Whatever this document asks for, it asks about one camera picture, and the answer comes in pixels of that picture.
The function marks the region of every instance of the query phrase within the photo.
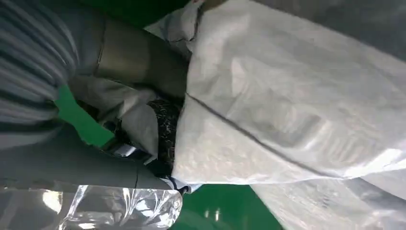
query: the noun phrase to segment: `reflective plastic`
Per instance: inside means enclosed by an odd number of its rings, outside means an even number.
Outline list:
[[[167,229],[181,208],[176,190],[3,180],[0,229]]]

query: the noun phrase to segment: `clear plastic bag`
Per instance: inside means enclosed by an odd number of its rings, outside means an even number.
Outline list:
[[[1,182],[0,229],[167,229],[182,208],[176,190]]]

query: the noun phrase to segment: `black patterned fabric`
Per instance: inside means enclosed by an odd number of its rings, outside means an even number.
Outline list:
[[[172,169],[175,160],[176,127],[181,107],[163,99],[150,101],[147,104],[157,115],[158,160]]]

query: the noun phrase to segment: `dark gray fabric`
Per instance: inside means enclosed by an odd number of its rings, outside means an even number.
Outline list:
[[[62,127],[52,101],[70,76],[96,67],[102,36],[85,32],[102,21],[61,2],[0,1],[0,149],[37,143]]]

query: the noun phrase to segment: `green background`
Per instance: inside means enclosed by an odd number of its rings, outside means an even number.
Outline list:
[[[84,4],[127,21],[135,27],[157,21],[182,7],[185,0],[82,0]],[[75,126],[88,143],[101,146],[113,135],[99,126],[74,101],[69,89],[60,90],[56,101],[60,117]],[[186,195],[172,230],[280,230],[277,220],[249,186],[204,185]]]

